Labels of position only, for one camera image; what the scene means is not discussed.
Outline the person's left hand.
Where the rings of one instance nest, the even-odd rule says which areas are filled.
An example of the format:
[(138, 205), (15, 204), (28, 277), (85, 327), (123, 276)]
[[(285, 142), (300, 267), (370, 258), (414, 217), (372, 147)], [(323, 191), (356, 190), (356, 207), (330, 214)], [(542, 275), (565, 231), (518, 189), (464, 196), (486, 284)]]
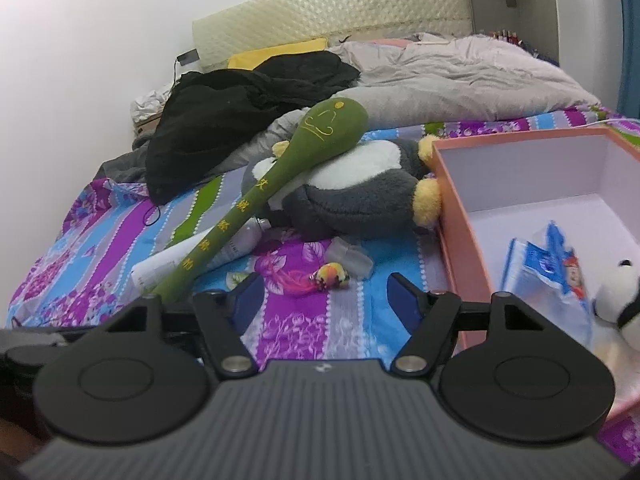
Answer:
[(0, 448), (3, 454), (24, 462), (40, 451), (44, 443), (13, 422), (0, 419)]

